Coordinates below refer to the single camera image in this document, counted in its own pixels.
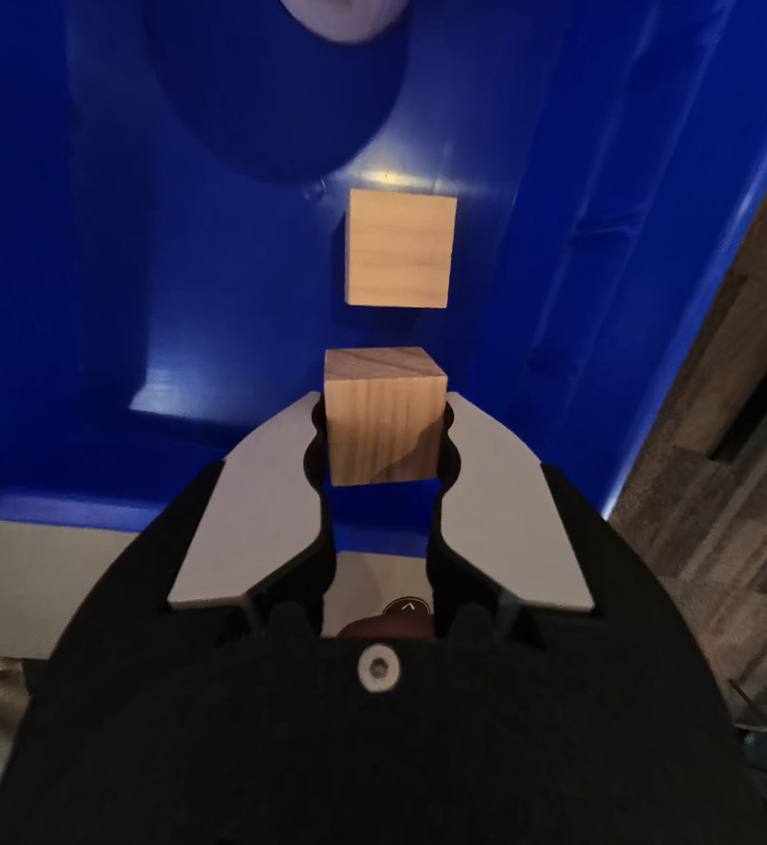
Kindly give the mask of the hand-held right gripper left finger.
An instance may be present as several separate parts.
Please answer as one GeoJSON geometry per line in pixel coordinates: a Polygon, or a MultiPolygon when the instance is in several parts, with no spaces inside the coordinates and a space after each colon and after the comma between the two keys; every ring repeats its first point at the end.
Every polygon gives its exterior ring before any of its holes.
{"type": "Polygon", "coordinates": [[[240,607],[258,629],[275,607],[296,603],[322,633],[336,575],[324,405],[309,392],[230,451],[171,587],[171,608],[240,607]]]}

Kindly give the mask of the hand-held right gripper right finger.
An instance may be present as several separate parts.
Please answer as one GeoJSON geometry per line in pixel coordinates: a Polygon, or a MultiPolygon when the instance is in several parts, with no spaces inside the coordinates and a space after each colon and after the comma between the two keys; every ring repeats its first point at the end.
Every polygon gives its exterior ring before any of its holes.
{"type": "Polygon", "coordinates": [[[596,609],[542,462],[457,392],[442,421],[427,549],[435,635],[479,607],[503,637],[537,639],[536,613],[596,609]]]}

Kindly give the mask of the wooden cube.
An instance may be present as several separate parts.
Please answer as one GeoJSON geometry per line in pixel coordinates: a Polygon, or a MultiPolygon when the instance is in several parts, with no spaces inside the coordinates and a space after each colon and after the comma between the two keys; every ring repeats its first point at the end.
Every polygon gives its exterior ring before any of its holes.
{"type": "Polygon", "coordinates": [[[448,377],[431,356],[418,346],[340,348],[324,360],[332,485],[435,478],[448,377]]]}
{"type": "Polygon", "coordinates": [[[353,188],[345,300],[353,307],[446,309],[458,200],[353,188]]]}

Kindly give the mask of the blue plastic bin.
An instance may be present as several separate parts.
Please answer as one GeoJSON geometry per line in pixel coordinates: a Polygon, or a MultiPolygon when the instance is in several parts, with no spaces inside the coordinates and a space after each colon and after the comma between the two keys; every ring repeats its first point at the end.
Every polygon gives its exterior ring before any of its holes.
{"type": "Polygon", "coordinates": [[[604,515],[767,188],[767,2],[0,2],[0,519],[142,530],[423,347],[604,515]],[[446,309],[351,306],[353,188],[457,198],[446,309]]]}

